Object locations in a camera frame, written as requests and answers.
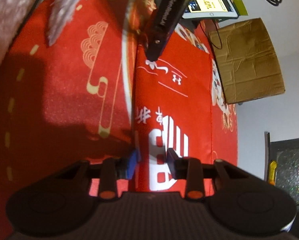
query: white tablet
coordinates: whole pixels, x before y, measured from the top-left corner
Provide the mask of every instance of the white tablet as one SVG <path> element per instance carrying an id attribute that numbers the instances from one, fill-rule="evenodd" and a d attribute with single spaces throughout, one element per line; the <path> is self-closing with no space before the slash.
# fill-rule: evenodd
<path id="1" fill-rule="evenodd" d="M 238 16 L 231 0 L 192 0 L 183 14 L 184 19 L 237 19 Z"/>

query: yellow screen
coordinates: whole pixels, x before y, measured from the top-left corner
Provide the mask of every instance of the yellow screen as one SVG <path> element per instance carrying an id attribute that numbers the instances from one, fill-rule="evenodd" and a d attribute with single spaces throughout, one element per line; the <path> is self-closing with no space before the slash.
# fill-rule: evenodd
<path id="1" fill-rule="evenodd" d="M 189 5 L 190 12 L 227 12 L 222 0 L 192 0 Z"/>

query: black glittery panel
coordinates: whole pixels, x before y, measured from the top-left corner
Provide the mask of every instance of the black glittery panel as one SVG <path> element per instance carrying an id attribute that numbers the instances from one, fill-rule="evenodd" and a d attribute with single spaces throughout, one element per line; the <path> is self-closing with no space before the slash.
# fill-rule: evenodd
<path id="1" fill-rule="evenodd" d="M 277 152 L 277 187 L 286 190 L 299 205 L 299 148 Z"/>

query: cardboard box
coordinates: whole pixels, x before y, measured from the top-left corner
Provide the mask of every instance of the cardboard box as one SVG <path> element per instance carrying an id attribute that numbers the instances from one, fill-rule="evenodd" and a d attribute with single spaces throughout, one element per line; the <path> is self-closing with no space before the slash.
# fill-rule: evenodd
<path id="1" fill-rule="evenodd" d="M 282 72 L 263 21 L 252 19 L 219 29 L 223 48 L 213 48 L 228 104 L 285 92 Z M 219 44 L 217 32 L 211 42 Z"/>

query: gold dash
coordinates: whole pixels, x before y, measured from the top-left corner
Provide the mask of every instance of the gold dash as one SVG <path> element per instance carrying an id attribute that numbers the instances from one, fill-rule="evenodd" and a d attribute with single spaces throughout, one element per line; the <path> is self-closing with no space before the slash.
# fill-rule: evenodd
<path id="1" fill-rule="evenodd" d="M 10 98 L 10 102 L 9 102 L 8 108 L 7 108 L 7 111 L 10 114 L 13 112 L 14 104 L 15 104 L 15 98 Z"/>
<path id="2" fill-rule="evenodd" d="M 36 45 L 34 45 L 34 47 L 32 47 L 32 50 L 30 51 L 30 55 L 32 56 L 32 55 L 34 55 L 36 52 L 37 52 L 37 50 L 38 50 L 38 48 L 39 48 L 39 46 L 36 44 Z"/>
<path id="3" fill-rule="evenodd" d="M 18 71 L 18 75 L 17 75 L 16 81 L 21 81 L 21 80 L 22 80 L 23 75 L 24 75 L 24 72 L 25 72 L 25 69 L 23 69 L 23 68 L 21 68 L 21 69 Z"/>
<path id="4" fill-rule="evenodd" d="M 8 180 L 9 180 L 9 181 L 12 181 L 12 180 L 13 180 L 13 173 L 12 173 L 12 170 L 11 170 L 11 167 L 10 167 L 10 166 L 8 166 L 8 167 L 6 168 L 6 172 L 7 172 L 7 178 L 8 178 Z"/>
<path id="5" fill-rule="evenodd" d="M 9 148 L 11 144 L 11 134 L 9 132 L 5 133 L 5 147 Z"/>
<path id="6" fill-rule="evenodd" d="M 83 5 L 80 4 L 79 6 L 76 7 L 76 11 L 79 11 L 80 9 L 82 9 L 82 7 Z"/>

